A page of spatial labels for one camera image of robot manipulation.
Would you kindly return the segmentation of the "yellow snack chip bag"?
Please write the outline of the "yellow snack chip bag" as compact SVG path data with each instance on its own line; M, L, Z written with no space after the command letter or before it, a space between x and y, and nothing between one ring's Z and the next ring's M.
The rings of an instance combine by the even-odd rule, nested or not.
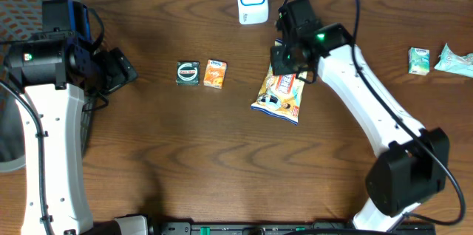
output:
M251 108L275 118L299 123L304 82L296 74L274 75L269 65L267 75Z

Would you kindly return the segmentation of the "green Zam-Buk ointment box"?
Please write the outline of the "green Zam-Buk ointment box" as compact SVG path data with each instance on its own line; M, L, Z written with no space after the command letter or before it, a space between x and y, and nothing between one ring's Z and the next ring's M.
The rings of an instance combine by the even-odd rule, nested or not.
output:
M198 61L177 62L177 85L197 86L200 83L200 63Z

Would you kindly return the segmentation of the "orange Kleenex tissue pack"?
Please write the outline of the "orange Kleenex tissue pack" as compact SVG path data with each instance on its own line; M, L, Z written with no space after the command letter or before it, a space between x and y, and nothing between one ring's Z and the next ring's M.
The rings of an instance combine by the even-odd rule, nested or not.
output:
M209 59L205 69L203 84L205 86L221 89L225 79L227 67L228 65L224 61Z

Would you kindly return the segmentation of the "green Kleenex tissue pack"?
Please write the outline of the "green Kleenex tissue pack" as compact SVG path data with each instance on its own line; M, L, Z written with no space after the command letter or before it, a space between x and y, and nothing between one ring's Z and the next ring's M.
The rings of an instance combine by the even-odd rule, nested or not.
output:
M408 51L408 73L413 75L425 76L429 73L430 51L411 47Z

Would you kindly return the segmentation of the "large wet wipes pack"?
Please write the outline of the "large wet wipes pack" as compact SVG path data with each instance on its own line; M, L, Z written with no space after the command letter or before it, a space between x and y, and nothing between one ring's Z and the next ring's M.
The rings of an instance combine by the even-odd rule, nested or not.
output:
M456 55L450 50L448 44L445 44L434 69L472 78L472 54Z

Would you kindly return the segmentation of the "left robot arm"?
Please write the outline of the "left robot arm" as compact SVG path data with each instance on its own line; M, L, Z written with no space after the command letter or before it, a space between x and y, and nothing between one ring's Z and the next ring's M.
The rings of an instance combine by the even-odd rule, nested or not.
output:
M150 234L148 217L132 214L95 224L83 180L81 118L94 101L137 78L119 50L92 37L95 11L73 0L42 4L42 30L13 41L2 86L16 99L24 133L27 180L23 234Z

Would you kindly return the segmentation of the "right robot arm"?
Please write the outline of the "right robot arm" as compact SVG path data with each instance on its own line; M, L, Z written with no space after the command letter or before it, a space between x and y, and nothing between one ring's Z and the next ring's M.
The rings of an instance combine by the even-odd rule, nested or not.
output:
M360 230L393 231L406 215L441 192L449 139L428 131L376 78L352 35L342 24L324 26L309 0L279 9L280 45L270 50L274 75L306 73L327 84L365 132L376 161L365 186L369 199L353 218Z

